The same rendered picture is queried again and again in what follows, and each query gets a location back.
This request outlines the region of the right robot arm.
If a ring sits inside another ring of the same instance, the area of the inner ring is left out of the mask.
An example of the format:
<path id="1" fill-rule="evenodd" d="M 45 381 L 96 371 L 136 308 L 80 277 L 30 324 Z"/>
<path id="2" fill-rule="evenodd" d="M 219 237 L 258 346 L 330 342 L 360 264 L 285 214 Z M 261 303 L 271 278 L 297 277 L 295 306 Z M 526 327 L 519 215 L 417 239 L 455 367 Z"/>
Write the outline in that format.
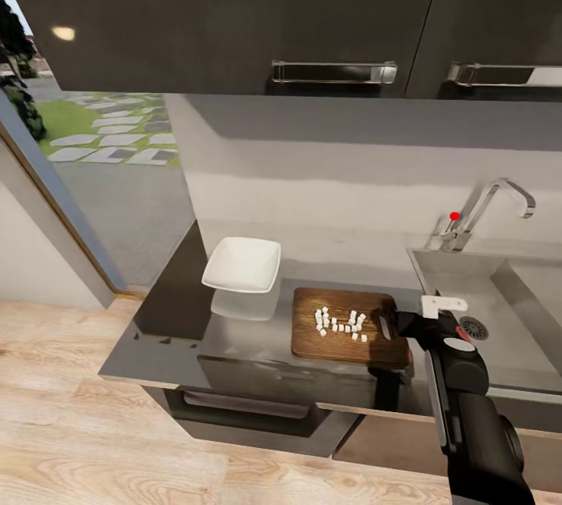
<path id="1" fill-rule="evenodd" d="M 444 311 L 467 311 L 462 298 L 423 295 L 419 312 L 389 308 L 389 324 L 425 351 L 439 444 L 448 458 L 452 505 L 536 505 L 522 473 L 524 451 L 516 429 L 487 396 L 486 364 L 455 332 Z"/>

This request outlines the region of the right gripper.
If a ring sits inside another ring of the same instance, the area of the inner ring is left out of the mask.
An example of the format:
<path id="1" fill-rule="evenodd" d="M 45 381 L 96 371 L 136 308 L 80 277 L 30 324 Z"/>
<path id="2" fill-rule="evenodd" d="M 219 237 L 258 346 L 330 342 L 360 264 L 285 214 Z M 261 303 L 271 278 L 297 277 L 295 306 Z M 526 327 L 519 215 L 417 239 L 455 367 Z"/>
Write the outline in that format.
<path id="1" fill-rule="evenodd" d="M 394 311 L 389 308 L 389 324 L 397 327 L 400 337 L 412 337 L 421 343 L 421 335 L 429 328 L 443 328 L 449 333 L 455 333 L 455 320 L 441 314 L 439 318 L 423 318 L 417 312 Z"/>

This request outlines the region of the cutting board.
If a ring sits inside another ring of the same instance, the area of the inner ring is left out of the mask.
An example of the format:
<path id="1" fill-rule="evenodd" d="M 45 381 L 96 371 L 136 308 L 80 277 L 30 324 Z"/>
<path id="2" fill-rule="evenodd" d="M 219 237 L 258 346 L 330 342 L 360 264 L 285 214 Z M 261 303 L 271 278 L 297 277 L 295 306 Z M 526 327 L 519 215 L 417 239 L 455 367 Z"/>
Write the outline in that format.
<path id="1" fill-rule="evenodd" d="M 397 327 L 391 325 L 393 340 L 385 338 L 379 312 L 389 319 L 389 308 L 397 309 L 393 296 L 388 293 L 350 292 L 348 290 L 316 289 L 298 287 L 293 295 L 293 324 L 291 351 L 298 357 L 312 357 L 336 361 L 352 361 L 378 365 L 406 367 L 413 361 L 407 337 L 400 337 Z M 317 315 L 325 310 L 329 325 L 323 325 L 320 334 Z M 346 333 L 345 327 L 356 311 L 357 318 L 363 316 L 361 330 Z M 333 331 L 333 325 L 338 325 Z M 390 319 L 389 319 L 390 321 Z M 339 325 L 344 330 L 339 331 Z M 361 336 L 367 336 L 367 342 Z"/>

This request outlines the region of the bowl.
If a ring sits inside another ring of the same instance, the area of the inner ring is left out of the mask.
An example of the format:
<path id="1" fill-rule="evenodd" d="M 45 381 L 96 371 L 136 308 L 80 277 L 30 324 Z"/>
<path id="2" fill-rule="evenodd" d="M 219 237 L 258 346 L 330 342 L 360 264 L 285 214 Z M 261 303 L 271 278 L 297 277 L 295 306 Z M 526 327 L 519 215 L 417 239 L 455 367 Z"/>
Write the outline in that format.
<path id="1" fill-rule="evenodd" d="M 280 244 L 271 240 L 224 237 L 208 261 L 202 284 L 227 292 L 268 293 L 280 256 Z"/>

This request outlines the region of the parer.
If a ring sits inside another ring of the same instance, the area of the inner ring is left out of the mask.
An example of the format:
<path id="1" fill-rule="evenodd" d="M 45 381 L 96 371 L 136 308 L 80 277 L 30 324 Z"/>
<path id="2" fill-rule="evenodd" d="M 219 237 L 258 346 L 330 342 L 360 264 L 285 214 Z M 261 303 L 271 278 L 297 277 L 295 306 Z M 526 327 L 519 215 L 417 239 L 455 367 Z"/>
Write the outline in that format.
<path id="1" fill-rule="evenodd" d="M 446 316 L 450 316 L 453 320 L 455 320 L 455 316 L 452 311 L 444 311 L 443 314 Z M 464 340 L 466 340 L 466 342 L 471 342 L 468 338 L 468 335 L 466 334 L 466 330 L 464 328 L 461 328 L 458 320 L 455 320 L 455 332 L 458 334 L 458 336 L 461 336 Z"/>

